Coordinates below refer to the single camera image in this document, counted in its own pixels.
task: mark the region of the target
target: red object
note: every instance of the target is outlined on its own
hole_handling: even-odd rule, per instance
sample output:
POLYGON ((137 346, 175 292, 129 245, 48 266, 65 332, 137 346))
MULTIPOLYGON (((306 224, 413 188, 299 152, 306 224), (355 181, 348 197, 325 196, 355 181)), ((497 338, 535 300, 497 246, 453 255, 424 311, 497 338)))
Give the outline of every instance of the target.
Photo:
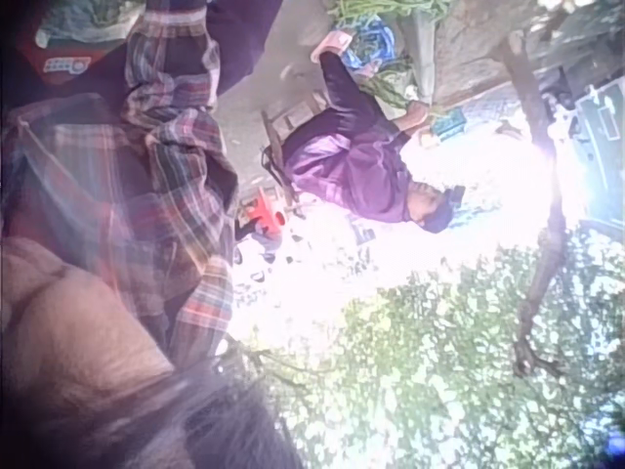
POLYGON ((259 223, 267 229, 268 235, 279 235, 286 224, 286 218, 282 212, 274 210, 273 204, 262 188, 258 189, 258 192, 258 197, 247 209, 247 216, 250 220, 260 218, 259 223))
POLYGON ((123 41, 109 41, 98 44, 87 44, 78 41, 59 41, 55 45, 50 41, 47 48, 42 49, 35 42, 35 35, 43 21, 44 11, 33 15, 20 33, 17 49, 39 73, 42 80, 51 85, 61 85, 102 59, 123 41))

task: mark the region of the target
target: dark cap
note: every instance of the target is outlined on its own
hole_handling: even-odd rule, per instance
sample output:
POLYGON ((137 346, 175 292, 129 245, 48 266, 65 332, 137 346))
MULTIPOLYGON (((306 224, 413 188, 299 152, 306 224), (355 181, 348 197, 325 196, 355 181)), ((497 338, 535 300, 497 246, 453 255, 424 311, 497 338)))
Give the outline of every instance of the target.
POLYGON ((434 213, 431 213, 424 219, 423 229, 430 233, 440 233, 449 226, 453 219, 453 213, 456 208, 462 204, 462 197, 465 195, 464 186, 456 186, 453 189, 447 189, 443 193, 443 202, 438 206, 434 213))

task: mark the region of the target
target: tree trunk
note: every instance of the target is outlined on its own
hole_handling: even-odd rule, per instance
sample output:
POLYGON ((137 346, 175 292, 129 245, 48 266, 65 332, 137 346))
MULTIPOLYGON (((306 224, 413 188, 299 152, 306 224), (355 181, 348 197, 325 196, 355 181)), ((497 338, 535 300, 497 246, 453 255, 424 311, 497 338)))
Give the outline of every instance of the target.
POLYGON ((525 298, 517 310, 519 330, 514 344, 513 370, 515 375, 524 377, 538 367, 543 368, 554 377, 560 377, 562 373, 558 369, 558 364, 540 359, 529 344, 533 319, 538 314, 540 303, 552 278, 563 265, 566 249, 566 222, 556 171, 556 145, 549 136, 547 111, 540 96, 538 80, 532 73, 522 33, 510 34, 493 52, 493 57, 501 62, 510 73, 512 83, 521 101, 521 108, 529 124, 532 143, 542 150, 550 162, 552 185, 549 220, 544 236, 539 241, 540 257, 536 265, 536 272, 525 298))

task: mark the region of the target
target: purple jacket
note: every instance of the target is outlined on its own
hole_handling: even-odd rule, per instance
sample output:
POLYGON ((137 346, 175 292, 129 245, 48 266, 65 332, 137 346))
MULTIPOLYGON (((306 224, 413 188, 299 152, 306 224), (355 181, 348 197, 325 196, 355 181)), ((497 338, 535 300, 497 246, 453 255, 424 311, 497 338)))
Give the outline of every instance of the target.
POLYGON ((406 198, 410 173, 399 151, 409 138, 384 117, 351 141, 317 135, 285 148, 284 171, 303 192, 385 223, 410 221, 406 198))

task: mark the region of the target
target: plaid fabric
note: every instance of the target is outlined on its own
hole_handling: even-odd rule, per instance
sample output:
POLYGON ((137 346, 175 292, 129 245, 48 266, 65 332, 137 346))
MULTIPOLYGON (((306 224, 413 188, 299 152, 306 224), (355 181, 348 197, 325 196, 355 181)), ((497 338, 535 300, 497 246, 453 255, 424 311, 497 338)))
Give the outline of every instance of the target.
POLYGON ((50 100, 10 114, 4 139, 5 161, 26 160, 79 234, 78 264, 178 366, 214 353, 232 302, 237 182, 210 112, 220 61, 205 15, 205 0, 148 0, 129 37, 121 116, 97 95, 50 100), (169 324, 166 302, 189 292, 169 324))

